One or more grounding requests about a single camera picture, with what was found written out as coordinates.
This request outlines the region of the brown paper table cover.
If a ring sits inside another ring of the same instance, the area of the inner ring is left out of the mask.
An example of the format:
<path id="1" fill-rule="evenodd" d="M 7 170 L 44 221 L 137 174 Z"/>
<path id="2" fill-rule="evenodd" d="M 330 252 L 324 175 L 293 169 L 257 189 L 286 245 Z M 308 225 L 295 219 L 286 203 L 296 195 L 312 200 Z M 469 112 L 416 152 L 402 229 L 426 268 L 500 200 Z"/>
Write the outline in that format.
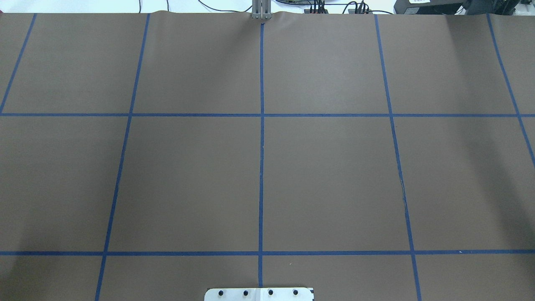
<path id="1" fill-rule="evenodd" d="M 533 301 L 534 17 L 1 15 L 2 301 Z"/>

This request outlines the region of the black power adapter box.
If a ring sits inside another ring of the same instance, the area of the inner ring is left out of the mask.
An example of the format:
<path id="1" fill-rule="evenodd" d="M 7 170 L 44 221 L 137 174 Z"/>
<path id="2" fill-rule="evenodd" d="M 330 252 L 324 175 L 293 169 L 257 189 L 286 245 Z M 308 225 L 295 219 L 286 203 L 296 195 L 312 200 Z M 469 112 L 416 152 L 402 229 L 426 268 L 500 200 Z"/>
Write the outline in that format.
<path id="1" fill-rule="evenodd" d="M 396 0 L 397 15 L 455 15 L 466 0 Z"/>

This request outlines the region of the aluminium frame post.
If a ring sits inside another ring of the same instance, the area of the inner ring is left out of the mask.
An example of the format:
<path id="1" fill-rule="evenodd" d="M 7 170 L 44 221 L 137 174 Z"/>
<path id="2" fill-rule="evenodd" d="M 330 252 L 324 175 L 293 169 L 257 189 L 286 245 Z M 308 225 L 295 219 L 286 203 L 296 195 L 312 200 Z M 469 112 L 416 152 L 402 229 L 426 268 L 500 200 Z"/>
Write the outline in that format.
<path id="1" fill-rule="evenodd" d="M 252 0 L 252 19 L 269 20 L 273 16 L 271 0 Z"/>

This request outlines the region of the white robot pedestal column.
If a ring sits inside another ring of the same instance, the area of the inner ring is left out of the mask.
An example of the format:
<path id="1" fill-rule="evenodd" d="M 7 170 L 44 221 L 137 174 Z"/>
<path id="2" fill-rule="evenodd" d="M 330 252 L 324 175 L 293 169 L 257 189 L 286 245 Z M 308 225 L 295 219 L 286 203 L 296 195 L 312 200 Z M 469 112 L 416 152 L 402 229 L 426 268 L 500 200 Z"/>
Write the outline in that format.
<path id="1" fill-rule="evenodd" d="M 313 288 L 214 288 L 206 291 L 205 301 L 314 301 Z"/>

